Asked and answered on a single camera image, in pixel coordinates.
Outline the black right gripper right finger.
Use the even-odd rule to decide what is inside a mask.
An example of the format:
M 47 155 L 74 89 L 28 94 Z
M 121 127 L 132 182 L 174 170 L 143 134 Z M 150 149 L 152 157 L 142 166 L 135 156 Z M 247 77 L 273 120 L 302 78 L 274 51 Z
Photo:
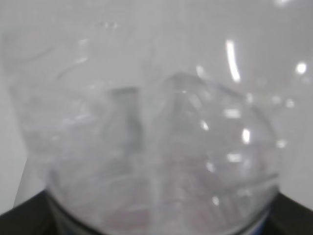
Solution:
M 279 194 L 264 225 L 265 235 L 313 235 L 313 212 Z

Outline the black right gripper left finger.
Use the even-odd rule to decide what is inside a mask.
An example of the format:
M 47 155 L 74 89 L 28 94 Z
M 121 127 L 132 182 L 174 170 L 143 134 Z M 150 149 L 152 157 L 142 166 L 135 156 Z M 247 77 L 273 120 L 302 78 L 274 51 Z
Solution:
M 0 216 L 1 235 L 57 235 L 44 191 Z

